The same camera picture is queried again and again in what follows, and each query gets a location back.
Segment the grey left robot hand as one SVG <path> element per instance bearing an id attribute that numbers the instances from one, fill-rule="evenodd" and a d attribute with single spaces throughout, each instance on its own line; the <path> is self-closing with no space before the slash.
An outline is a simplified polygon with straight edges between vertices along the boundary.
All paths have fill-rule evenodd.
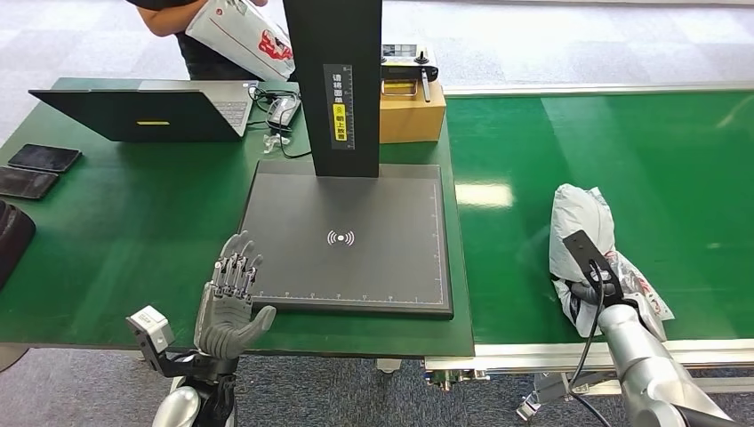
<path id="1" fill-rule="evenodd" d="M 253 307 L 253 287 L 262 260 L 246 230 L 225 242 L 197 312 L 194 344 L 204 354 L 236 359 L 271 328 L 277 309 Z"/>

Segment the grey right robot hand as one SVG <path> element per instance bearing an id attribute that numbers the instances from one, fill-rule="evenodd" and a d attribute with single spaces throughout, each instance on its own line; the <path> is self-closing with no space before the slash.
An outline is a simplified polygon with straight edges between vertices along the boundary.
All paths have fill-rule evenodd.
<path id="1" fill-rule="evenodd" d="M 602 283 L 603 297 L 599 297 L 599 291 L 589 283 L 567 281 L 566 285 L 573 297 L 577 297 L 589 304 L 601 305 L 610 301 L 618 301 L 623 297 L 623 292 L 619 287 L 609 282 Z"/>

